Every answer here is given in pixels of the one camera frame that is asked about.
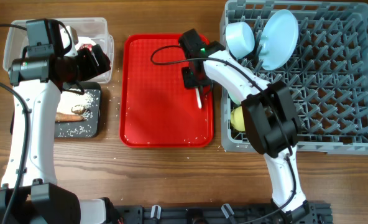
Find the white plastic spoon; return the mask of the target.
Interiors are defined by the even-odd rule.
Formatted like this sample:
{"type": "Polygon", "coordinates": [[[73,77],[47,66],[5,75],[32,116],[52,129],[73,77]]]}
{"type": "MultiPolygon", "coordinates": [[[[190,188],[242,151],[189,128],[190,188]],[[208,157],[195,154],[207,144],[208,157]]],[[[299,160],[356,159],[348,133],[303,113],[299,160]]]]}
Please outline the white plastic spoon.
{"type": "Polygon", "coordinates": [[[202,106],[202,102],[201,102],[201,96],[200,96],[200,90],[199,90],[199,88],[195,88],[195,92],[196,92],[197,106],[201,110],[203,106],[202,106]]]}

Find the pile of rice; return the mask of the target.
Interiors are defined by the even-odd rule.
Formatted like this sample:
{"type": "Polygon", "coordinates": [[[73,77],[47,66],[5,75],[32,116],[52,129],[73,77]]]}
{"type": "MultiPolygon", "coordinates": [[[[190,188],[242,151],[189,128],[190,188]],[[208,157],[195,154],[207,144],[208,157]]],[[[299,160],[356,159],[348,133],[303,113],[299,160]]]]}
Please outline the pile of rice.
{"type": "Polygon", "coordinates": [[[84,120],[86,120],[91,114],[90,108],[92,107],[93,103],[94,95],[92,93],[85,92],[83,95],[79,95],[77,93],[64,91],[61,94],[57,113],[74,114],[71,112],[71,108],[75,105],[83,105],[86,108],[86,111],[82,114],[82,116],[85,118],[84,120]]]}

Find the green bowl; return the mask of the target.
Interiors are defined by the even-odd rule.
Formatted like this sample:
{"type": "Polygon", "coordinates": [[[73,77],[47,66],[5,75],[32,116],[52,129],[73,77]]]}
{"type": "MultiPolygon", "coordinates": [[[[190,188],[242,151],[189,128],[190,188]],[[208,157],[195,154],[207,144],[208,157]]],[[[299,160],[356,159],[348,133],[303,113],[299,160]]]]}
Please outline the green bowl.
{"type": "Polygon", "coordinates": [[[238,100],[232,93],[228,92],[228,96],[230,97],[231,101],[236,104],[236,105],[240,105],[241,101],[238,100]]]}

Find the brown food scrap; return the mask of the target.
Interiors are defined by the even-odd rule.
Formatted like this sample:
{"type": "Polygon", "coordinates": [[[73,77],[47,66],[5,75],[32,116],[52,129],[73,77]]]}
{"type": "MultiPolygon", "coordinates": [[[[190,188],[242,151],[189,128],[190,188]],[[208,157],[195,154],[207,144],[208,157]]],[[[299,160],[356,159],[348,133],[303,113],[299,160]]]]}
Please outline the brown food scrap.
{"type": "Polygon", "coordinates": [[[75,105],[71,108],[71,112],[74,114],[82,115],[86,111],[86,108],[83,105],[75,105]]]}

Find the blue bowl with rice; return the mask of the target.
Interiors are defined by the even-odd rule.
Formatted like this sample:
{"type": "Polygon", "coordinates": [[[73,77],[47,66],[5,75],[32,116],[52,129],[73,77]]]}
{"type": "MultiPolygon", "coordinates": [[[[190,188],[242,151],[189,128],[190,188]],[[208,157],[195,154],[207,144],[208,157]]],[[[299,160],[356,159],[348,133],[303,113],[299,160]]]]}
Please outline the blue bowl with rice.
{"type": "Polygon", "coordinates": [[[247,23],[235,22],[228,24],[225,34],[228,49],[237,59],[244,58],[254,50],[254,34],[247,23]]]}

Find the yellow plastic cup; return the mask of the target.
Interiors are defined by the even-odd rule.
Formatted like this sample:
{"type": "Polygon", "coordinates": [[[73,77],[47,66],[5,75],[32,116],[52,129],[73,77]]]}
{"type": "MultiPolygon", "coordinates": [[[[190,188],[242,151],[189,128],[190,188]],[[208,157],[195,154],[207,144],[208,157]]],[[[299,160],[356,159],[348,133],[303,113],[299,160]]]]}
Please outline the yellow plastic cup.
{"type": "Polygon", "coordinates": [[[231,111],[231,126],[236,129],[237,131],[244,132],[245,124],[244,124],[244,117],[242,112],[242,107],[239,106],[231,111]]]}

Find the large light blue plate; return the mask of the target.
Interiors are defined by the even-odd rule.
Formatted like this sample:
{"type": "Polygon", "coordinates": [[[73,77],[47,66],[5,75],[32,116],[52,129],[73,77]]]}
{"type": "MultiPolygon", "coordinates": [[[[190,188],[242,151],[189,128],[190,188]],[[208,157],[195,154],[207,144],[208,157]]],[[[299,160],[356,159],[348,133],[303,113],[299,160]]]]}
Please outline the large light blue plate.
{"type": "Polygon", "coordinates": [[[298,40],[298,21],[287,9],[277,11],[266,23],[259,44],[264,70],[282,67],[292,56],[298,40]]]}

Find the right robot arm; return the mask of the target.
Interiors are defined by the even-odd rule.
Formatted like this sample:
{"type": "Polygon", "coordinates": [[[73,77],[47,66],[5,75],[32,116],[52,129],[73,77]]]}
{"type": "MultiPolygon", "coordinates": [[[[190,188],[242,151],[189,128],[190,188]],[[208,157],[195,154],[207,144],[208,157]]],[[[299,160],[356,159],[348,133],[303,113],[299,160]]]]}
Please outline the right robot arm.
{"type": "Polygon", "coordinates": [[[239,101],[248,141],[267,163],[276,212],[285,223],[308,215],[297,169],[300,119],[288,86],[255,76],[219,42],[206,44],[194,29],[183,33],[178,43],[199,81],[213,80],[239,101]]]}

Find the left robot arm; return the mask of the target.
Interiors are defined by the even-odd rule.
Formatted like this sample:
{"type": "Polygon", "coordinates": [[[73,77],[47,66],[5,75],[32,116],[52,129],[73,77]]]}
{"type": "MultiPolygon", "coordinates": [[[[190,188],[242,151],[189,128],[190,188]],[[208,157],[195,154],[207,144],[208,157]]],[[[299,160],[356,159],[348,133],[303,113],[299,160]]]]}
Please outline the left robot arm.
{"type": "Polygon", "coordinates": [[[28,45],[8,71],[14,97],[11,152],[0,188],[0,223],[121,223],[110,199],[80,200],[57,185],[55,117],[64,84],[80,85],[110,70],[98,45],[70,55],[55,19],[27,21],[28,45]]]}

